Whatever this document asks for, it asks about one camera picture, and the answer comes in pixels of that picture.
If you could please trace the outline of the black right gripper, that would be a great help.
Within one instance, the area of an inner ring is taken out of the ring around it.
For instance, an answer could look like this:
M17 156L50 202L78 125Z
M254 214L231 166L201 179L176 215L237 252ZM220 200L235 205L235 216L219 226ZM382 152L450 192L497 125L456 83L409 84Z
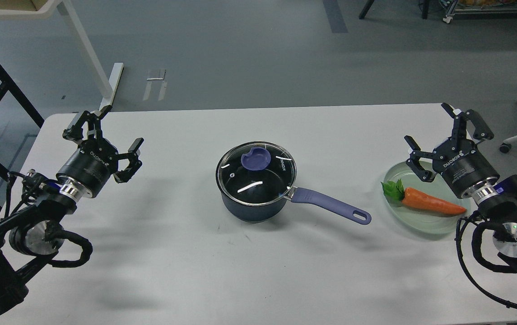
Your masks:
M405 142L410 147L406 164L421 181L430 183L434 181L435 174L424 169L419 161L420 158L433 161L433 170L441 175L455 196L466 198L469 197L469 188L482 181L495 184L499 177L477 144L467 138L467 123L471 122L474 127L471 137L480 142L495 138L495 134L477 111L461 111L445 102L441 107L454 120L450 139L442 142L432 153L422 151L415 139L406 135Z

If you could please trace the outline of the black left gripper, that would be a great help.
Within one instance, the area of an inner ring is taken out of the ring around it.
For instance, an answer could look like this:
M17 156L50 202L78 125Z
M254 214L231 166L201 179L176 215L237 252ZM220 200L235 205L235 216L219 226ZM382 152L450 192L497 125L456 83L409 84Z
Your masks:
M97 197L112 174L116 183L127 183L142 166L139 148L144 139L136 138L127 153L117 153L117 148L103 138L101 120L101 115L83 111L62 132L62 138L78 147L56 178L59 181L73 179L82 184L89 198ZM117 171L116 161L120 160L127 160L128 166Z

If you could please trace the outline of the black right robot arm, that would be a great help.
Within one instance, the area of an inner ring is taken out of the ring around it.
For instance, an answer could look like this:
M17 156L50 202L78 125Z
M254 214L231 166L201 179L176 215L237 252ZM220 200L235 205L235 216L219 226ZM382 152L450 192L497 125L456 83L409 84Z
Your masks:
M516 303L489 293L475 281L462 252L463 234L474 224L471 251L475 261L492 272L517 274L517 175L499 181L498 172L479 151L480 143L494 137L479 113L461 111L448 103L441 106L453 119L451 135L431 152L421 150L411 136L405 136L410 147L406 164L421 181L432 182L440 175L457 198L473 199L475 212L456 224L459 264L482 294L506 308L517 309Z

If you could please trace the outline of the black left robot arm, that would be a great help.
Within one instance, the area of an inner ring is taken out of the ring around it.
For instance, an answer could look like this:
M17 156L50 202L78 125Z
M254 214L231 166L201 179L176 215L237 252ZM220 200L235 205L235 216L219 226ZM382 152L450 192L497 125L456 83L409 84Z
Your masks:
M63 138L77 148L55 179L34 170L8 174L6 198L17 178L22 180L22 194L0 219L0 315L25 300L27 282L46 265L77 268L89 261L93 245L65 230L62 219L75 212L81 198L97 197L108 179L126 183L140 169L143 138L120 153L103 136L101 122L110 109L108 105L97 113L83 111L64 130Z

